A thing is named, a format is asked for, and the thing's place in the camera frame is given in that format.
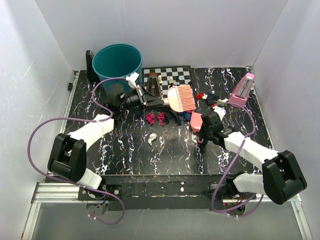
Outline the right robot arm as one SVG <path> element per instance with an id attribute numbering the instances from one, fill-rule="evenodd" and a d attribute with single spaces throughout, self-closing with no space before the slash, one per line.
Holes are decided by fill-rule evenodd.
<path id="1" fill-rule="evenodd" d="M 202 115 L 200 138 L 238 154 L 261 171 L 228 177 L 223 188 L 230 198 L 237 199 L 243 193 L 261 194 L 282 205 L 307 188 L 307 181 L 291 151 L 279 152 L 264 147 L 232 127 L 223 126 L 221 118 L 215 111 Z"/>

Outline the pink dustpan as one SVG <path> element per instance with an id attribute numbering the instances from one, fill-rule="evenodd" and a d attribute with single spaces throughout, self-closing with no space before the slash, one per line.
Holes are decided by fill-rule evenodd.
<path id="1" fill-rule="evenodd" d="M 201 130 L 202 123 L 203 123 L 201 115 L 202 115 L 201 113 L 197 113 L 195 111 L 193 111 L 191 113 L 190 127 L 197 134 L 199 134 L 199 132 Z"/>

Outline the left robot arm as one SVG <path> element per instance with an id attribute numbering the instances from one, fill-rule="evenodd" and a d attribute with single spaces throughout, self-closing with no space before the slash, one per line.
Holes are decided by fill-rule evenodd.
<path id="1" fill-rule="evenodd" d="M 118 110 L 121 106 L 133 108 L 139 104 L 147 107 L 148 102 L 163 103 L 142 85 L 131 88 L 127 98 L 115 96 L 120 84 L 113 84 L 112 87 L 114 90 L 109 92 L 110 99 L 117 100 Z M 87 168 L 87 151 L 105 134 L 113 131 L 115 120 L 112 116 L 98 114 L 93 120 L 86 122 L 87 124 L 70 134 L 60 133 L 55 137 L 47 168 L 49 172 L 71 183 L 89 187 L 89 194 L 95 200 L 101 200 L 106 196 L 106 187 L 102 177 Z"/>

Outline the pink hand brush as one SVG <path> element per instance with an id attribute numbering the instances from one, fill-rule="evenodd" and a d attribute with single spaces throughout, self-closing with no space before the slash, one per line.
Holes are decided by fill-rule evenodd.
<path id="1" fill-rule="evenodd" d="M 189 84 L 173 86 L 167 91 L 167 97 L 162 98 L 164 104 L 177 112 L 194 111 L 196 107 L 193 90 Z"/>

